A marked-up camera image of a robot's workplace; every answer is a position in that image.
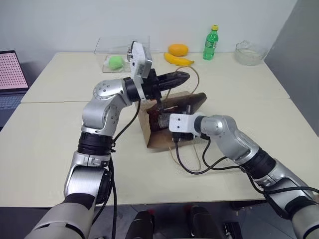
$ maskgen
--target bottle cap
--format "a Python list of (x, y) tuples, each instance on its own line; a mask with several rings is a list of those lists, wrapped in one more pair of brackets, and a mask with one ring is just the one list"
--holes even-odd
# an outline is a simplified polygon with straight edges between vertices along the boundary
[(213, 31), (217, 31), (217, 30), (218, 30), (218, 25), (213, 25), (213, 26), (211, 27), (211, 29), (212, 29)]

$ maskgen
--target laptop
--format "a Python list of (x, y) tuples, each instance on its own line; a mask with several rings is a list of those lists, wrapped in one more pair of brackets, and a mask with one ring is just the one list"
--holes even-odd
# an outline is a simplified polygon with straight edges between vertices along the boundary
[(15, 51), (0, 51), (0, 128), (29, 89)]

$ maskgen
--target laptop keyboard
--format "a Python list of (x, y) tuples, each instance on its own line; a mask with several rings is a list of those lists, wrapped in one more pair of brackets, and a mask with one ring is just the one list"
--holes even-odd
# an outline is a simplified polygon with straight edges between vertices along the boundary
[(23, 98), (23, 95), (1, 96), (0, 110), (12, 110), (17, 108), (22, 98)]

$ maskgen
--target white table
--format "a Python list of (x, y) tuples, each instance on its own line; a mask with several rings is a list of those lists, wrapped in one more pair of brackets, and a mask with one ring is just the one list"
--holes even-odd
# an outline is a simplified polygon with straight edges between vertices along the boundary
[[(24, 103), (17, 108), (0, 132), (0, 206), (50, 207), (63, 200), (64, 180), (77, 149), (85, 104)], [(221, 98), (206, 101), (200, 111), (233, 116), (264, 150), (310, 186), (319, 187), (319, 140), (290, 99)], [(134, 112), (133, 106), (123, 109), (118, 131)], [(196, 145), (200, 152), (204, 146)], [(168, 151), (147, 149), (138, 120), (119, 138), (116, 150), (113, 159), (119, 204), (262, 198), (239, 171), (189, 175), (173, 162)], [(182, 147), (180, 154), (187, 167), (197, 167), (191, 146)], [(213, 143), (206, 158), (212, 162), (220, 156)]]
[[(218, 99), (278, 99), (289, 98), (284, 88), (263, 62), (258, 66), (244, 66), (236, 62), (233, 53), (216, 53), (212, 61), (202, 59), (201, 53), (190, 53), (189, 59), (200, 75), (197, 92), (205, 92), (210, 100)], [(175, 65), (164, 60), (163, 53), (152, 53), (158, 75), (173, 72)], [(129, 73), (102, 73), (105, 55), (93, 53), (57, 53), (46, 66), (23, 103), (89, 101), (94, 86), (102, 80), (127, 77)], [(187, 68), (191, 78), (172, 90), (192, 91), (196, 75)]]

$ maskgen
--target green ball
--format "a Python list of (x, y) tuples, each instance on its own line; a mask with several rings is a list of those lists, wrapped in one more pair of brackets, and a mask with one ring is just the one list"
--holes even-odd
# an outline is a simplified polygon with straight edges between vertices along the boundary
[(123, 58), (121, 56), (110, 56), (109, 68), (111, 70), (117, 70), (123, 67)]

